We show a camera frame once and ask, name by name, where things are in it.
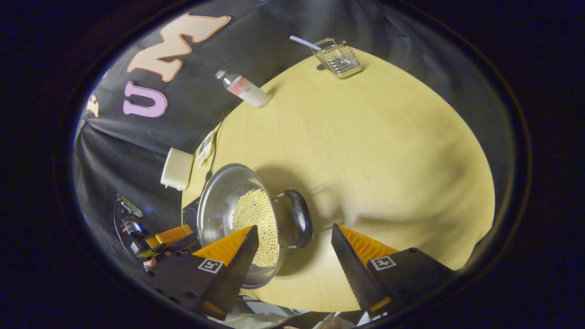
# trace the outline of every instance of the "wooden table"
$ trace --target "wooden table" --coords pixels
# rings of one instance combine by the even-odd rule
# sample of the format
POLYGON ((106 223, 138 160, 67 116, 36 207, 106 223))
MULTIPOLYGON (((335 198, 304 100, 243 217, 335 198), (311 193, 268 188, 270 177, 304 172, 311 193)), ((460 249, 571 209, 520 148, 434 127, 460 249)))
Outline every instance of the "wooden table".
MULTIPOLYGON (((338 80, 307 58, 262 86, 273 94, 268 106, 243 102, 221 129, 214 169, 241 163, 272 195, 298 190, 315 227, 311 244, 269 284, 243 290, 251 297, 358 310, 331 246, 333 222, 398 250, 417 247, 451 269, 491 228, 493 181, 469 127, 416 78, 355 52, 361 73, 338 80)), ((210 162, 193 167, 183 207, 200 195, 210 162)))

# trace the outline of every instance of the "cable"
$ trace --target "cable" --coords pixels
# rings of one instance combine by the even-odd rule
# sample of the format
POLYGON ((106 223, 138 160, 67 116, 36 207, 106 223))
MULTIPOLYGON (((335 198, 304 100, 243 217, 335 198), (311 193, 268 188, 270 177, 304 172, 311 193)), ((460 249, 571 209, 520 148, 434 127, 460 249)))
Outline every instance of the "cable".
MULTIPOLYGON (((223 132, 223 124, 225 123, 226 119, 228 118, 228 114, 229 113, 224 112, 223 119, 219 123, 218 133, 216 134, 216 137, 215 137, 214 156, 211 159, 211 165, 209 166, 209 171, 205 174, 205 181, 203 182, 203 188, 201 189, 201 193, 199 193, 199 196, 203 195, 203 191, 205 190, 205 186, 207 186, 207 182, 211 179, 211 176, 213 176, 215 156, 218 154, 218 148, 219 148, 219 138, 221 137, 221 133, 223 132)), ((185 218, 183 218, 183 216, 181 216, 181 226, 183 226, 183 225, 185 225, 185 218)))
POLYGON ((118 226, 116 225, 116 206, 118 205, 119 202, 120 202, 120 200, 116 200, 116 203, 113 205, 113 228, 116 230, 116 234, 118 235, 118 239, 120 240, 120 244, 122 245, 122 247, 124 248, 126 253, 128 253, 128 256, 130 256, 130 258, 134 259, 138 264, 140 264, 145 270, 148 271, 149 268, 147 268, 146 265, 142 264, 142 262, 139 261, 138 258, 134 257, 130 253, 128 248, 124 245, 124 242, 122 242, 122 236, 120 235, 120 231, 118 230, 118 226))

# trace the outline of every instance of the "striped straw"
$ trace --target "striped straw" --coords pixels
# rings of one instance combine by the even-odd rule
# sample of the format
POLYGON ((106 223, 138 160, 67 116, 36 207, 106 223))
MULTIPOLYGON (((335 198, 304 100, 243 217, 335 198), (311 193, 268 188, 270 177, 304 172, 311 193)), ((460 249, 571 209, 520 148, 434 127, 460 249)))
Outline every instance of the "striped straw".
POLYGON ((321 47, 317 46, 316 44, 310 43, 309 41, 303 40, 303 39, 299 38, 298 36, 291 35, 291 40, 296 41, 300 44, 304 44, 305 46, 311 48, 312 50, 314 50, 316 52, 321 51, 321 47))

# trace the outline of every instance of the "black fabric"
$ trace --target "black fabric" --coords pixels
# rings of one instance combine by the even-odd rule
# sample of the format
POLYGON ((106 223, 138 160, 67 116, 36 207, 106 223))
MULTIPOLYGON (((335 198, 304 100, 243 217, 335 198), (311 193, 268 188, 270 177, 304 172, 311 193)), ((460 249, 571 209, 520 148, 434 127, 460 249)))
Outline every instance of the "black fabric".
POLYGON ((514 166, 514 144, 507 109, 473 59, 445 37, 408 15, 367 0, 252 1, 217 0, 198 5, 192 15, 231 21, 208 40, 193 44, 178 58, 182 66, 170 82, 144 70, 126 72, 140 50, 162 41, 160 28, 128 47, 95 87, 99 117, 84 111, 74 145, 78 200, 95 241, 117 264, 134 273, 111 224, 111 208, 120 193, 145 212, 156 230, 180 223, 180 192, 160 184, 169 148, 193 152, 207 133, 241 100, 214 77, 219 69, 239 73, 257 85, 311 56, 288 39, 297 35, 317 41, 345 39, 357 49, 389 61, 425 83, 467 122, 483 148, 494 179, 496 214, 500 211, 514 166), (126 115, 128 81, 162 92, 168 107, 157 118, 126 115))

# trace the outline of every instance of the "bottle label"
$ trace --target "bottle label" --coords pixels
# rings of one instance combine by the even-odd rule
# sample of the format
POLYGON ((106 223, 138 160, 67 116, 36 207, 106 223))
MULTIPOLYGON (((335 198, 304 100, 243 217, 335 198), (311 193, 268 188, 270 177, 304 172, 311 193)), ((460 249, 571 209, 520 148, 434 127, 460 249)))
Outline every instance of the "bottle label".
POLYGON ((268 99, 264 91, 244 77, 240 77, 228 90, 255 107, 263 106, 268 99))

